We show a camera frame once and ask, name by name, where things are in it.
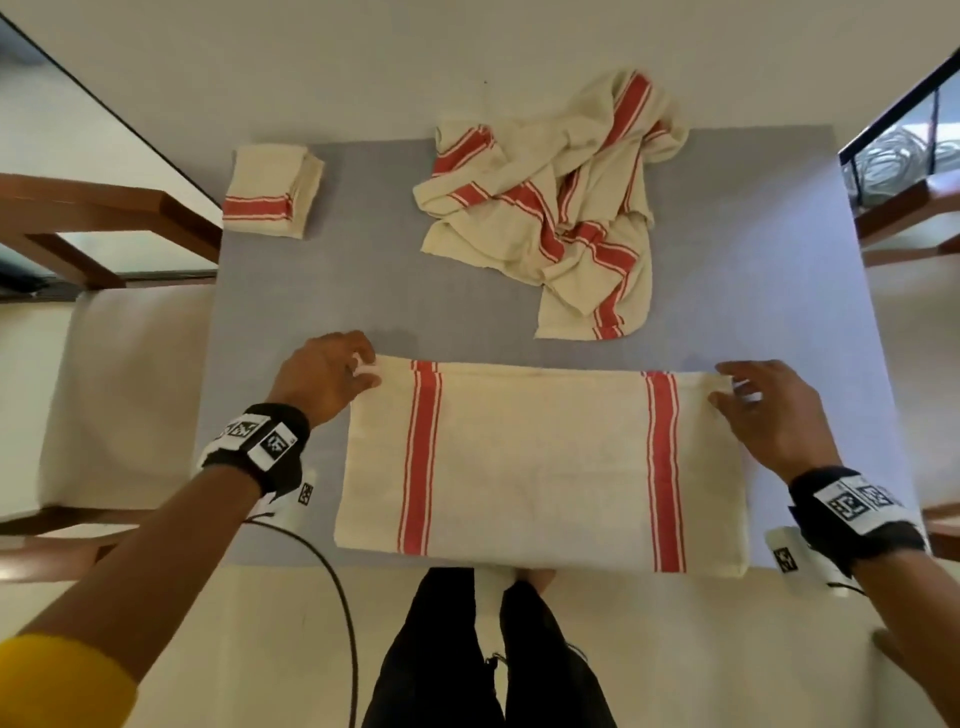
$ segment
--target hand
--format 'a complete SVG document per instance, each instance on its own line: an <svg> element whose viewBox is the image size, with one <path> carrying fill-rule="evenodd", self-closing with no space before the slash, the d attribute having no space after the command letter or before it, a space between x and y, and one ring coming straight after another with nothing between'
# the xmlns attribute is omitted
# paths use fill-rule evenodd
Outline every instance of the hand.
<svg viewBox="0 0 960 728"><path fill-rule="evenodd" d="M377 375L353 375L355 352L364 364L376 359L362 331L307 339L283 362L267 402L293 405L306 415L311 427L332 420L358 394L380 385Z"/></svg>
<svg viewBox="0 0 960 728"><path fill-rule="evenodd" d="M787 485L814 468L842 465L820 395L790 367L776 360L725 361L717 371L747 382L737 394L713 392L709 401L760 465ZM763 399L739 397L754 392Z"/></svg>

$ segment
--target crumpled towel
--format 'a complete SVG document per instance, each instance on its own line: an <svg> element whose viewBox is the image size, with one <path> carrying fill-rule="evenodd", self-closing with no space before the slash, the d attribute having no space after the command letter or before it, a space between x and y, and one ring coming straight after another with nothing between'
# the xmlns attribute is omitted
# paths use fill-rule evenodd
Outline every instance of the crumpled towel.
<svg viewBox="0 0 960 728"><path fill-rule="evenodd" d="M239 147L224 199L224 228L302 239L323 173L324 163L303 146Z"/></svg>
<svg viewBox="0 0 960 728"><path fill-rule="evenodd" d="M728 376L378 356L350 406L338 546L520 567L740 576Z"/></svg>
<svg viewBox="0 0 960 728"><path fill-rule="evenodd" d="M433 177L414 188L439 218L422 250L542 285L538 338L625 336L652 291L643 165L686 137L666 93L630 70L546 119L444 123Z"/></svg>

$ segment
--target kitchen towel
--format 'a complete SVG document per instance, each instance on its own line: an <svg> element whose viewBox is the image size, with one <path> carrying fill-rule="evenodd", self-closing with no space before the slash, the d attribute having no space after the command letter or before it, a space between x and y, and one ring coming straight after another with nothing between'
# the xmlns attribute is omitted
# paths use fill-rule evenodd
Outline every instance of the kitchen towel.
<svg viewBox="0 0 960 728"><path fill-rule="evenodd" d="M739 446L716 374L378 356L350 410L338 546L521 567L740 576Z"/></svg>
<svg viewBox="0 0 960 728"><path fill-rule="evenodd" d="M324 163L293 144L239 147L224 199L224 228L303 238Z"/></svg>
<svg viewBox="0 0 960 728"><path fill-rule="evenodd" d="M653 290L643 167L686 137L667 94L631 70L547 118L443 123L433 176L414 188L438 218L422 250L542 285L538 338L625 336Z"/></svg>

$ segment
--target wristband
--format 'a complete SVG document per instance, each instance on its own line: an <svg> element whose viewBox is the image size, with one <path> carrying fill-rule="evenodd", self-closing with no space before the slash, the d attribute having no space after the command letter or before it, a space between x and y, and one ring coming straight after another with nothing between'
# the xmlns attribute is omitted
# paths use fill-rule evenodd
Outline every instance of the wristband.
<svg viewBox="0 0 960 728"><path fill-rule="evenodd" d="M296 407L255 404L204 448L200 467L230 465L256 480L264 496L284 496L300 486L300 455L309 437L310 423Z"/></svg>
<svg viewBox="0 0 960 728"><path fill-rule="evenodd" d="M853 563L892 551L926 551L917 516L857 471L818 468L790 485L790 512L804 538L848 578Z"/></svg>

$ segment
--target gray table cover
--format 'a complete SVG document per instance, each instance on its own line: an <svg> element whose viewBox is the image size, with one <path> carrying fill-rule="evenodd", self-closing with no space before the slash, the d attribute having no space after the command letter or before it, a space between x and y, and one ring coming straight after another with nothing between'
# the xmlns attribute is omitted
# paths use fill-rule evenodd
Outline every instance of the gray table cover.
<svg viewBox="0 0 960 728"><path fill-rule="evenodd" d="M676 158L647 168L656 216L647 323L616 341L570 342L534 339L538 288L420 252L431 219L411 188L430 174L432 141L318 146L326 169L305 240L224 235L198 447L264 398L304 339L333 330L363 329L397 356L534 367L703 371L780 358L820 390L849 465L915 506L833 150L822 127L695 131ZM410 563L333 543L348 419L316 430L306 449L319 477L301 534L334 564ZM752 559L772 566L763 532L792 522L788 495L744 460ZM254 526L228 559L315 563Z"/></svg>

